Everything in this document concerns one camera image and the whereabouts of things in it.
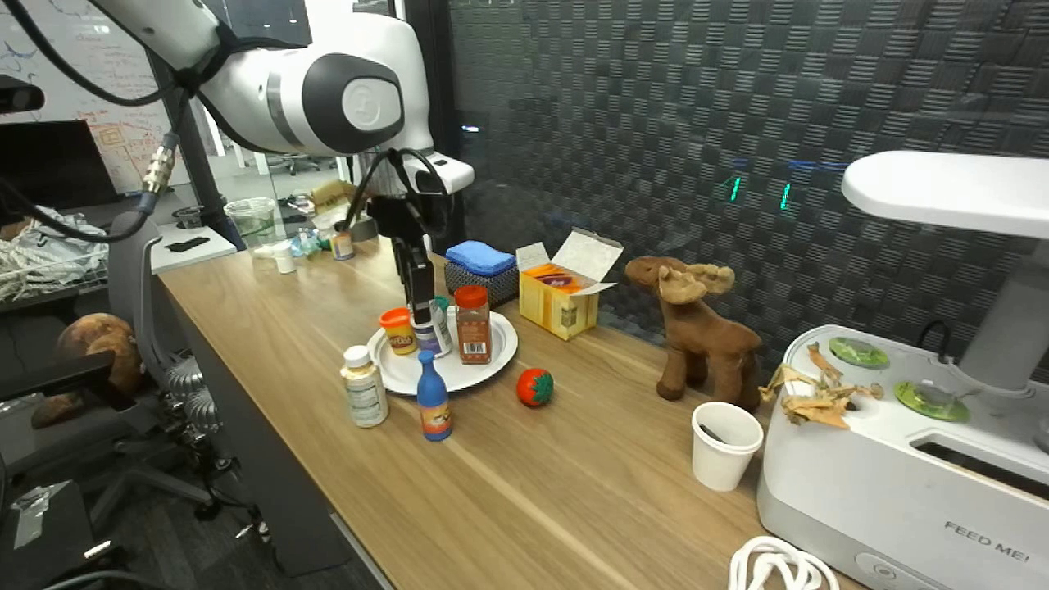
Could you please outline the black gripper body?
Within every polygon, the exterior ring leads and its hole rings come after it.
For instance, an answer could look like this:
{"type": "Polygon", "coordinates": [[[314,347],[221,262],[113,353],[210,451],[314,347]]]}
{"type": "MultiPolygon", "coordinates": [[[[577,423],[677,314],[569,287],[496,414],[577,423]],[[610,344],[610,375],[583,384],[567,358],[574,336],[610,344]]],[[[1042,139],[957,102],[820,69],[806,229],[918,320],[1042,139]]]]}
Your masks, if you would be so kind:
{"type": "Polygon", "coordinates": [[[368,214],[394,245],[398,275],[412,312],[432,301],[428,237],[445,227],[440,196],[376,196],[368,214]]]}

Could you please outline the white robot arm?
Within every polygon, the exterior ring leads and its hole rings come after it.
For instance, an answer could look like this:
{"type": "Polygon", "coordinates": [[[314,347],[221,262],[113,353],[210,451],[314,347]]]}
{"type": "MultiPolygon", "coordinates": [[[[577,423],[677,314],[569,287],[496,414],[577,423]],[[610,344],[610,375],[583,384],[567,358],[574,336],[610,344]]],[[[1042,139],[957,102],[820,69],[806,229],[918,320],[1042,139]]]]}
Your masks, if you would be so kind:
{"type": "Polygon", "coordinates": [[[357,13],[352,0],[306,0],[307,41],[240,41],[204,0],[92,0],[176,82],[225,139],[270,156],[361,159],[352,218],[368,214],[394,244],[398,275],[427,344],[432,267],[424,196],[475,181],[428,133],[424,46],[405,20],[357,13]]]}

